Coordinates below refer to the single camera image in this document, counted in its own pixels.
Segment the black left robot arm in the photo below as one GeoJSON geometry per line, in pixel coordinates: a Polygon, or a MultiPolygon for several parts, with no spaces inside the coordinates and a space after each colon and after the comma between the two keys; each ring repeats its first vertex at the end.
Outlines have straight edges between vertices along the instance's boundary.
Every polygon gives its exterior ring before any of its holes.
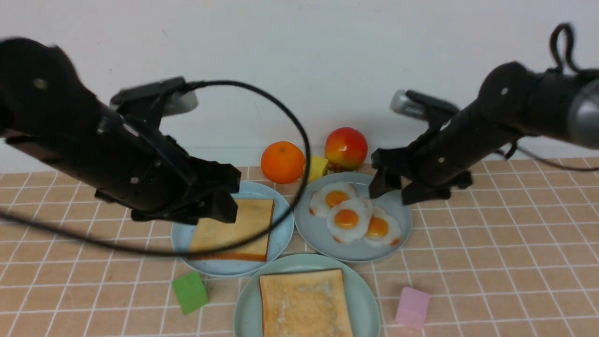
{"type": "Polygon", "coordinates": [[[195,158],[159,131],[170,105],[184,100],[182,77],[124,90],[116,108],[81,83],[56,46],[1,41],[1,136],[7,145],[131,210],[133,220],[232,223],[241,174],[195,158]]]}

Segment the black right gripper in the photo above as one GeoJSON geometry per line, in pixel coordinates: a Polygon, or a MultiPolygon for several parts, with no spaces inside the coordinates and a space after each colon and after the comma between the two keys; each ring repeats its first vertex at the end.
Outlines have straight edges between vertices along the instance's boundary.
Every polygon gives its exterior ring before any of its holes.
{"type": "Polygon", "coordinates": [[[470,167],[508,143],[507,128],[467,107],[443,125],[428,129],[407,147],[379,148],[372,154],[376,174],[369,196],[402,190],[403,205],[449,200],[451,189],[472,185],[470,167]]]}

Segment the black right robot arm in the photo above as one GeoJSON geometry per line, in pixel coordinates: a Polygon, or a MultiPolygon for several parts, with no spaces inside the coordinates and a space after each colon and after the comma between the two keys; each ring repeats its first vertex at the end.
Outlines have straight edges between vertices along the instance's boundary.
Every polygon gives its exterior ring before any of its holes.
{"type": "Polygon", "coordinates": [[[428,122],[406,147],[372,154],[376,175],[369,196],[400,190],[404,205],[447,200],[452,188],[473,185],[470,168],[491,154],[509,159],[523,137],[547,137],[598,149],[598,71],[575,75],[557,69],[535,74],[522,64],[496,67],[478,96],[462,110],[416,90],[398,90],[392,111],[428,122]]]}

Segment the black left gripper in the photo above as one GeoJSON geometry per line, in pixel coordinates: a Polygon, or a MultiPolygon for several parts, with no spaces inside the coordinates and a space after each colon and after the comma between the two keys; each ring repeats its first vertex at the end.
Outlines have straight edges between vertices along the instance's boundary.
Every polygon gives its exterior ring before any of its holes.
{"type": "Polygon", "coordinates": [[[95,117],[95,198],[122,205],[136,221],[233,223],[241,171],[191,156],[158,128],[101,108],[95,117]]]}

